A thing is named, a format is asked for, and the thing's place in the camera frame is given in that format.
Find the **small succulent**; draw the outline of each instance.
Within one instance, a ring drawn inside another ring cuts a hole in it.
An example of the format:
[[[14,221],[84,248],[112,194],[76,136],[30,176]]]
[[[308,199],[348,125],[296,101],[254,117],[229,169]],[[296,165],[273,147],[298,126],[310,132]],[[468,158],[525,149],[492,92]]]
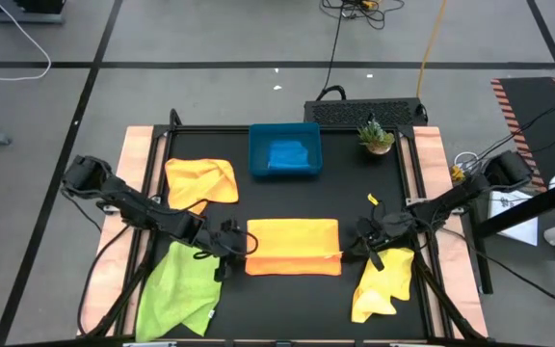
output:
[[[375,120],[370,120],[367,125],[358,129],[361,144],[370,147],[390,147],[395,142],[393,134],[385,132]]]

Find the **white paper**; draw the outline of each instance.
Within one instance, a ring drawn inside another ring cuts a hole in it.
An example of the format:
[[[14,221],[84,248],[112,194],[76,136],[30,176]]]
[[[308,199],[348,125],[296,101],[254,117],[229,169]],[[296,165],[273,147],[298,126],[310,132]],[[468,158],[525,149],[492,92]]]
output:
[[[499,215],[525,202],[526,199],[529,198],[531,198],[529,195],[518,191],[511,193],[491,192],[489,195],[489,217],[491,218]],[[537,240],[539,239],[539,220],[535,217],[529,221],[500,231],[499,234],[529,245],[537,246]]]

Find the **yellow cable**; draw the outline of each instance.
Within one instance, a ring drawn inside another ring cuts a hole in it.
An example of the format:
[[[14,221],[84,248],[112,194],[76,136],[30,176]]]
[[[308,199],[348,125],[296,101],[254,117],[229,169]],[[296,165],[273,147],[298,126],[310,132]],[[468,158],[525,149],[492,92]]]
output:
[[[442,21],[442,16],[444,15],[444,8],[447,5],[447,0],[442,0],[442,5],[440,6],[440,12],[436,17],[436,23],[434,23],[434,30],[432,30],[432,36],[428,41],[428,48],[425,50],[425,55],[423,56],[423,62],[421,62],[421,68],[419,69],[419,80],[416,83],[416,97],[421,97],[421,84],[423,83],[423,70],[425,69],[425,64],[428,62],[428,56],[432,50],[432,46],[436,42],[436,35],[438,34],[438,29],[440,28],[440,22]]]

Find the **potted plant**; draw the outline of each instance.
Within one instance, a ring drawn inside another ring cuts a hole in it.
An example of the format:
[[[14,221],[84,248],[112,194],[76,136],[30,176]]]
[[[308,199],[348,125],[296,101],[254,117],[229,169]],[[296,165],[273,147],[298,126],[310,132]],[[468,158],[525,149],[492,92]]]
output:
[[[395,142],[393,134],[384,131],[375,120],[370,120],[367,125],[360,127],[358,137],[367,150],[377,155],[389,152],[391,145]]]

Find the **plant pot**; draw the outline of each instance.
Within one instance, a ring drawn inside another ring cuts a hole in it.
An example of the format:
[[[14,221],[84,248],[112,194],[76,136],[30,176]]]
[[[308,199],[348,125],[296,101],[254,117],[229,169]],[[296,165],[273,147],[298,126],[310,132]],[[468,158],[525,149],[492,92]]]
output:
[[[365,147],[367,147],[367,150],[369,150],[370,153],[375,154],[375,155],[387,154],[391,150],[391,145],[385,146],[385,147],[384,146],[365,145]]]

